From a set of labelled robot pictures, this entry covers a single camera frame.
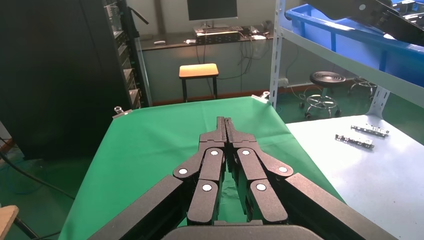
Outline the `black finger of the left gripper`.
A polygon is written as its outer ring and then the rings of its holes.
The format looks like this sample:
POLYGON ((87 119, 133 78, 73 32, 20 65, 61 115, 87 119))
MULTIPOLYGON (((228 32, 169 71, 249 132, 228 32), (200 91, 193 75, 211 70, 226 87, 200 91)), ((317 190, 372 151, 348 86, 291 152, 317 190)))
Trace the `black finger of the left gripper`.
POLYGON ((396 40, 424 46, 424 29, 402 17, 396 10, 378 4, 373 10, 372 25, 396 40))

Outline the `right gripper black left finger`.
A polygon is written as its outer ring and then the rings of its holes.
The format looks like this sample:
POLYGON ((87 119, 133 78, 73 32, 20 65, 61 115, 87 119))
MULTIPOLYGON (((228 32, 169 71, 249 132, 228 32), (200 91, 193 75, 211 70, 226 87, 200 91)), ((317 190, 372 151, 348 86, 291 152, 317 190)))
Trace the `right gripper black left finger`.
POLYGON ((182 199, 188 225, 212 225, 218 219, 226 143, 225 118, 219 116, 216 129, 199 136, 197 152, 173 171, 173 176, 183 181, 182 199))

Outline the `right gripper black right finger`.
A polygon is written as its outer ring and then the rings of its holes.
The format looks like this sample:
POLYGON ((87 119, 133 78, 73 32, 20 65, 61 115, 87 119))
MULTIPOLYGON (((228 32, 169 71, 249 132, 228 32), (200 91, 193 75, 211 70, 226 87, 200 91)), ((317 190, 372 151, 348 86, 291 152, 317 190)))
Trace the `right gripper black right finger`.
POLYGON ((225 129, 228 169, 247 220, 286 223, 288 213, 279 189, 293 175, 293 168, 264 152, 253 134, 236 130, 230 117, 225 119, 225 129))

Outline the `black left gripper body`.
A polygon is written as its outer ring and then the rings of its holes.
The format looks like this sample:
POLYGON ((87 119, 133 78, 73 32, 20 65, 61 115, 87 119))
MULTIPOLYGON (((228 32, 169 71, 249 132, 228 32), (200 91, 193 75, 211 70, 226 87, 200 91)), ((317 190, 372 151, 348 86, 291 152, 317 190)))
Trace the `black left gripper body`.
POLYGON ((347 18, 365 26, 370 26, 371 21, 362 16, 363 10, 360 10, 360 5, 371 4, 374 7, 377 3, 385 4, 384 0, 305 0, 305 2, 331 20, 347 18))

